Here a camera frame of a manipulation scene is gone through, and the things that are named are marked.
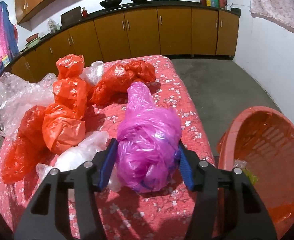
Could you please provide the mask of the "clear plastic bag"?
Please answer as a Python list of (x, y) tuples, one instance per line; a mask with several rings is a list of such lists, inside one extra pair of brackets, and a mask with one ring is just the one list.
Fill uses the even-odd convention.
[(92, 160), (94, 156), (105, 149), (110, 136), (107, 131), (94, 131), (85, 134), (85, 139), (77, 146), (73, 146), (58, 156), (53, 166), (38, 163), (36, 172), (43, 181), (45, 176), (52, 168), (57, 168), (61, 172), (74, 170), (82, 163)]

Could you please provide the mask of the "magenta plastic bag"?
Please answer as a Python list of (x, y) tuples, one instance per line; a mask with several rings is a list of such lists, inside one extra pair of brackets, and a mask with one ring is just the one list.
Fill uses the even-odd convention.
[(117, 129), (117, 175), (136, 193), (157, 192), (178, 168), (181, 120), (173, 108), (157, 107), (142, 82), (132, 83), (127, 95), (125, 118)]

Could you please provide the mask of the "clear bubble wrap sheet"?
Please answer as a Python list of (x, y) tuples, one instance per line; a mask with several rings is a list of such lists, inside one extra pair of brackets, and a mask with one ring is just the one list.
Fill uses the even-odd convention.
[(34, 106), (47, 107), (54, 102), (53, 73), (32, 83), (10, 72), (0, 76), (0, 137), (14, 138), (26, 111)]

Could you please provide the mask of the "orange plastic bag front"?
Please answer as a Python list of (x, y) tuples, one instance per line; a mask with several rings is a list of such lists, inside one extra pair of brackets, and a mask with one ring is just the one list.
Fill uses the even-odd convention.
[(53, 84), (53, 94), (54, 103), (45, 110), (42, 132), (47, 148), (60, 155), (85, 137), (86, 82), (70, 77), (58, 80)]

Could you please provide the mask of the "orange plastic bag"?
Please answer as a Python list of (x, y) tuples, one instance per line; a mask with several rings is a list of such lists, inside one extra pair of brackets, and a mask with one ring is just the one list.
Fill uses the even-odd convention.
[(106, 106), (116, 95), (127, 92), (134, 82), (155, 81), (155, 67), (144, 60), (117, 63), (105, 72), (101, 80), (90, 90), (89, 105)]
[(85, 61), (83, 55), (68, 54), (56, 62), (56, 67), (59, 72), (58, 79), (78, 77), (83, 72), (84, 66)]
[(54, 103), (45, 110), (42, 132), (47, 148), (60, 155), (85, 137), (86, 82), (70, 77), (58, 80), (53, 84), (53, 94)]

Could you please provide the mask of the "lower kitchen cabinets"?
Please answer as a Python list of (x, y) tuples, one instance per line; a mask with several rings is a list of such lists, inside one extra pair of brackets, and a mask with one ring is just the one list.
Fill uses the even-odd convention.
[(236, 51), (239, 16), (225, 10), (157, 7), (117, 12), (64, 30), (11, 66), (30, 82), (57, 73), (56, 62), (82, 55), (89, 66), (148, 55), (227, 56)]

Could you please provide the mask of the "red plastic bag left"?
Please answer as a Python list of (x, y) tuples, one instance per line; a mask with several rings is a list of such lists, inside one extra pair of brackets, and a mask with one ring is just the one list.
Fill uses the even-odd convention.
[(36, 165), (51, 155), (43, 138), (43, 122), (46, 107), (34, 106), (21, 120), (16, 139), (6, 154), (2, 180), (14, 184), (31, 173)]

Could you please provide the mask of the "red plastic basket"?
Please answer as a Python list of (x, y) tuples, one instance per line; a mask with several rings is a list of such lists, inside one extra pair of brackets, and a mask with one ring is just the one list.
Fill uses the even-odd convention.
[(294, 124), (275, 109), (249, 107), (234, 118), (217, 152), (222, 170), (231, 170), (236, 160), (246, 161), (282, 238), (294, 225)]

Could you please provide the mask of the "orange plastic bag right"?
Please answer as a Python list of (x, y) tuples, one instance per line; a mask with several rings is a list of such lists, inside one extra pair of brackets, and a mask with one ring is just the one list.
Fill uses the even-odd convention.
[(144, 60), (117, 63), (105, 72), (101, 80), (90, 90), (89, 105), (106, 106), (116, 95), (127, 92), (134, 82), (155, 81), (155, 67)]

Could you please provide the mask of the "orange plastic bag top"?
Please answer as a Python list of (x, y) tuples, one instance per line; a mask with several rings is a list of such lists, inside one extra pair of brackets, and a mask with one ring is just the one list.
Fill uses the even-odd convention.
[(78, 77), (83, 72), (84, 66), (85, 61), (83, 55), (68, 54), (56, 62), (56, 67), (59, 72), (58, 79)]

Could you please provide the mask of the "stacked bowls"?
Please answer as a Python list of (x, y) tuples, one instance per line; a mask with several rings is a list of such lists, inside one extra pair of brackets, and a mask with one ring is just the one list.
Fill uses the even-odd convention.
[(41, 38), (40, 38), (40, 36), (39, 36), (38, 33), (33, 34), (32, 36), (28, 37), (28, 38), (26, 39), (26, 42), (27, 42), (27, 44), (26, 44), (26, 48), (27, 48), (27, 49), (32, 48), (33, 46), (35, 46), (36, 44), (39, 43), (40, 39), (41, 39)]

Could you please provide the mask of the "clear jar on counter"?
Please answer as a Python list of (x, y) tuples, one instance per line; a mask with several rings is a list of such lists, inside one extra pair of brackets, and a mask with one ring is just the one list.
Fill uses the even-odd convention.
[(60, 25), (51, 18), (48, 20), (47, 25), (51, 34), (54, 34), (60, 30)]

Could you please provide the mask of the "dark cutting board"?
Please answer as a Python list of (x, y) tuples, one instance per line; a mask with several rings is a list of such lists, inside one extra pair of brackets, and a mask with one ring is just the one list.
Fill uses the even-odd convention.
[(60, 18), (61, 26), (63, 28), (80, 22), (82, 20), (81, 7), (76, 7), (70, 11), (65, 12), (64, 14), (60, 15)]

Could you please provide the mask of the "pink blue hanging cloth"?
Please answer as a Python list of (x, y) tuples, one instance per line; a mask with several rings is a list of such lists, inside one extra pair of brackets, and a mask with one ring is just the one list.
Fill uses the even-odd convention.
[(4, 56), (9, 60), (19, 56), (18, 32), (9, 19), (9, 11), (4, 1), (0, 2), (0, 63)]

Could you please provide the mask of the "black wok left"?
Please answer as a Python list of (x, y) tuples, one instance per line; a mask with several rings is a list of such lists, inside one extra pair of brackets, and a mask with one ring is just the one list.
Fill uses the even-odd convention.
[(100, 5), (103, 8), (110, 9), (110, 8), (118, 7), (122, 1), (123, 0), (104, 0), (100, 2)]

